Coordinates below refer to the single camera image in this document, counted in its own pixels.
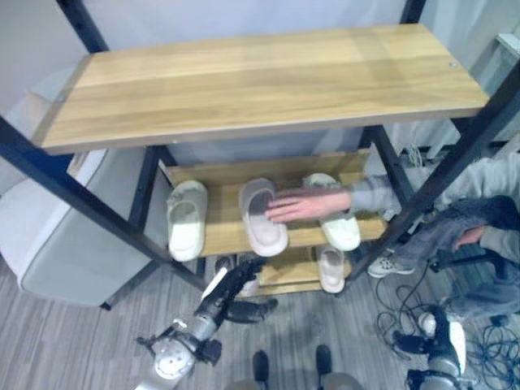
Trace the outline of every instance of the gray carpet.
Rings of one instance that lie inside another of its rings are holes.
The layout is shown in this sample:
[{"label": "gray carpet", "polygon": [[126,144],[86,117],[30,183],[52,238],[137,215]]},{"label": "gray carpet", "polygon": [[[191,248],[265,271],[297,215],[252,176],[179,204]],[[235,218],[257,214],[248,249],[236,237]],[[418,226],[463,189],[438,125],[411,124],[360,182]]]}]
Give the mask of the gray carpet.
[{"label": "gray carpet", "polygon": [[[383,298],[391,301],[398,284],[411,284],[419,274],[388,277]],[[489,277],[485,265],[429,271],[419,292],[430,302],[449,293],[454,280],[455,288],[466,291]],[[334,370],[354,375],[367,390],[404,388],[406,371],[424,369],[425,359],[403,362],[378,340],[375,318],[382,308],[374,288],[375,281],[363,275],[339,297],[324,292],[278,296],[279,308],[265,323],[225,323],[217,337],[223,342],[219,364],[198,365],[179,388],[223,390],[231,381],[248,379],[251,357],[264,349],[272,389],[315,389],[314,351],[322,343],[331,348]],[[0,261],[0,389],[133,389],[151,358],[132,340],[159,333],[175,317],[188,318],[198,295],[159,269],[111,312],[78,308],[20,293]],[[472,323],[467,329],[485,324]],[[517,318],[513,326],[520,333]]]}]

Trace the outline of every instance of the white wall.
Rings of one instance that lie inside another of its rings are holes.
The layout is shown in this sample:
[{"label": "white wall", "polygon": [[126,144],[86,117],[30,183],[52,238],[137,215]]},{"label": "white wall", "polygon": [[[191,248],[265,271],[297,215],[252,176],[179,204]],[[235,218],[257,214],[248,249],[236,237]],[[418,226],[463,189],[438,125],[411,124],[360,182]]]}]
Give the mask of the white wall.
[{"label": "white wall", "polygon": [[0,2],[0,113],[86,50],[55,0]]},{"label": "white wall", "polygon": [[[396,24],[405,0],[84,0],[108,46],[284,33],[316,28]],[[323,129],[227,141],[171,145],[195,164],[354,150],[361,129]]]},{"label": "white wall", "polygon": [[[520,0],[427,0],[421,23],[469,70],[480,87],[492,95],[511,68],[496,36],[518,27]],[[397,153],[411,143],[441,147],[460,138],[457,129],[446,119],[395,123],[385,128]],[[518,129],[520,115],[497,139],[510,139]],[[377,153],[370,156],[365,171],[384,173]]]},{"label": "white wall", "polygon": [[84,0],[113,50],[212,37],[394,24],[405,0]]}]

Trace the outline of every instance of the person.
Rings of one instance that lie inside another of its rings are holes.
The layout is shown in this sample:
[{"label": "person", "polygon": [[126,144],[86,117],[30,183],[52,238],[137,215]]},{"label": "person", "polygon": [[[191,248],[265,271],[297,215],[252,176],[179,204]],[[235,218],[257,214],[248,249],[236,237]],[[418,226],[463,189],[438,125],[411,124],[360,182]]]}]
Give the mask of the person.
[{"label": "person", "polygon": [[[431,168],[411,168],[407,176],[418,190]],[[470,164],[435,201],[440,210],[410,240],[393,247],[368,268],[369,275],[382,278],[396,273],[408,275],[437,249],[456,250],[479,244],[496,254],[497,273],[491,283],[441,304],[450,320],[511,314],[520,310],[520,154],[506,158],[483,158]],[[401,205],[385,175],[369,176],[343,188],[295,188],[270,202],[266,217],[287,223],[318,219],[335,212],[361,210],[397,214]]]}]

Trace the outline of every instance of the wooden shelf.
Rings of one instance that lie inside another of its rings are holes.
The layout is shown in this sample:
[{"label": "wooden shelf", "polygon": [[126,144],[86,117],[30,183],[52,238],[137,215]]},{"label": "wooden shelf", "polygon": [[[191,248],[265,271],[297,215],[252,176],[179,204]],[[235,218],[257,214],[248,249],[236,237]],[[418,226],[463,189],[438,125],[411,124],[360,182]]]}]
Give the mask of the wooden shelf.
[{"label": "wooden shelf", "polygon": [[[174,182],[199,180],[208,188],[206,241],[202,256],[231,254],[252,250],[246,236],[238,206],[242,185],[251,179],[266,177],[278,189],[297,187],[301,178],[314,173],[328,173],[342,183],[362,178],[367,150],[304,158],[280,158],[257,162],[171,167]],[[357,221],[362,239],[374,240],[384,231],[384,222],[377,215],[359,215]],[[289,248],[326,244],[327,239],[317,222],[290,223]]]},{"label": "wooden shelf", "polygon": [[[208,264],[211,279],[215,276],[215,260],[210,260]],[[346,258],[344,277],[349,276],[351,271],[350,261]],[[322,290],[318,263],[311,248],[291,248],[270,258],[258,280],[260,289],[257,296]]]},{"label": "wooden shelf", "polygon": [[422,25],[93,54],[33,142],[53,154],[475,115],[488,100]]}]

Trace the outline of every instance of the human hand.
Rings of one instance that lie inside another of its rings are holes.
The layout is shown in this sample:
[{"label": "human hand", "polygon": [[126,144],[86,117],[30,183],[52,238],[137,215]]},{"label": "human hand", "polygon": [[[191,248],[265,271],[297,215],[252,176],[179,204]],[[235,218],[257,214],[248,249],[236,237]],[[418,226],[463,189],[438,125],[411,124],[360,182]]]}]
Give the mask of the human hand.
[{"label": "human hand", "polygon": [[486,225],[475,227],[470,230],[466,230],[461,238],[455,243],[455,250],[459,249],[461,245],[476,244],[480,241],[484,234],[484,228]]},{"label": "human hand", "polygon": [[278,193],[269,202],[266,217],[278,223],[318,219],[347,210],[351,203],[346,188],[295,188]]}]

